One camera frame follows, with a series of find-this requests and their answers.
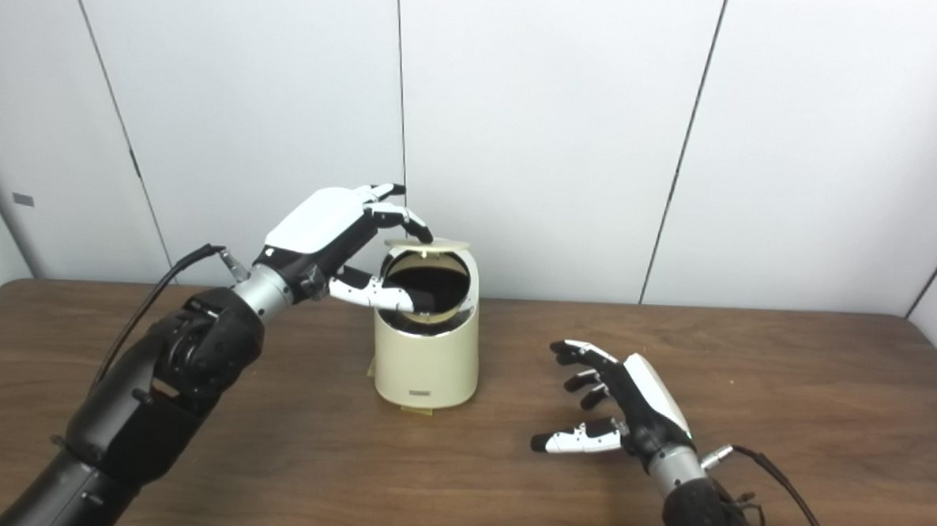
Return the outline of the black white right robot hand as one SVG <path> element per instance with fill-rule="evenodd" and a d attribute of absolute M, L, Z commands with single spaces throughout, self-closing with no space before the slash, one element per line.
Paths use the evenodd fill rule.
<path fill-rule="evenodd" d="M 617 449 L 638 458 L 647 468 L 662 449 L 693 449 L 686 418 L 672 394 L 659 379 L 651 363 L 634 353 L 621 360 L 595 344 L 580 340 L 551 343 L 551 352 L 560 365 L 583 365 L 563 384 L 568 393 L 587 388 L 579 402 L 592 410 L 612 399 L 623 417 L 595 419 L 553 433 L 540 433 L 530 439 L 536 453 L 608 453 Z"/>

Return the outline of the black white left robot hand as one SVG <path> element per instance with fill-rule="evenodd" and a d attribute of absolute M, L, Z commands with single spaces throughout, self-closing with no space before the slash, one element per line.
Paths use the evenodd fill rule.
<path fill-rule="evenodd" d="M 261 315 L 326 296 L 376 310 L 435 312 L 437 301 L 425 291 L 396 287 L 347 265 L 383 229 L 403 227 L 419 242 L 433 243 L 422 219 L 388 202 L 403 194 L 403 185 L 389 183 L 316 191 L 267 234 L 250 275 L 235 292 Z"/>

